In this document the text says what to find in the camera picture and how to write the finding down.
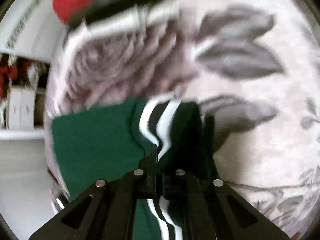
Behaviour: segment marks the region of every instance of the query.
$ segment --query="white wall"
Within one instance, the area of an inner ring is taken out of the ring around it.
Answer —
[[[0,141],[0,213],[20,240],[54,216],[43,140]]]

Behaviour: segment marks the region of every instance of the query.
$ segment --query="white stripe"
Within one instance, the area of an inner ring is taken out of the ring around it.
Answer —
[[[162,211],[162,214],[165,218],[165,220],[170,224],[174,226],[174,235],[175,240],[182,240],[182,228],[177,226],[171,219],[168,213],[168,207],[169,207],[170,201],[165,199],[164,197],[160,197],[159,199],[159,207]]]
[[[156,133],[162,141],[162,149],[158,154],[158,162],[171,147],[170,129],[174,114],[176,113],[180,103],[181,100],[171,100],[157,123]]]
[[[139,121],[139,130],[140,133],[148,139],[150,142],[155,144],[157,147],[159,147],[159,141],[156,136],[154,136],[150,130],[149,130],[149,118],[151,116],[151,113],[155,107],[160,104],[164,103],[170,99],[173,98],[173,94],[165,94],[165,95],[160,95],[158,97],[151,98],[145,105],[142,115],[140,117]]]
[[[167,223],[164,222],[163,220],[161,220],[160,217],[158,216],[158,214],[156,212],[155,205],[153,203],[153,200],[152,199],[147,199],[147,202],[148,202],[148,206],[149,206],[149,209],[150,209],[151,213],[158,220],[158,223],[159,223],[159,226],[160,226],[160,230],[161,230],[162,240],[169,240],[169,229],[168,229]]]
[[[57,201],[58,205],[61,207],[61,209],[64,209],[64,205],[62,204],[60,199],[56,198],[56,201]]]

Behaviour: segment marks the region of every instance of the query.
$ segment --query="green fabric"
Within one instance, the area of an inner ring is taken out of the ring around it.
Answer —
[[[134,215],[133,240],[162,240],[159,223],[151,213],[147,200],[138,199]]]
[[[53,121],[54,151],[64,182],[75,199],[94,181],[120,179],[138,167],[153,146],[139,131],[146,101],[128,100],[120,105],[94,108]],[[206,178],[208,160],[202,147],[202,124],[195,103],[180,104],[171,126],[171,148],[158,163],[158,172],[174,174],[177,168]],[[170,216],[184,227],[180,200],[169,206]],[[138,200],[133,240],[161,240],[156,217],[146,200]]]
[[[145,103],[129,100],[53,121],[54,151],[71,200],[97,179],[120,179],[138,167],[147,149],[135,140],[130,129],[133,115],[139,115],[136,106],[140,105],[137,109],[141,111]]]

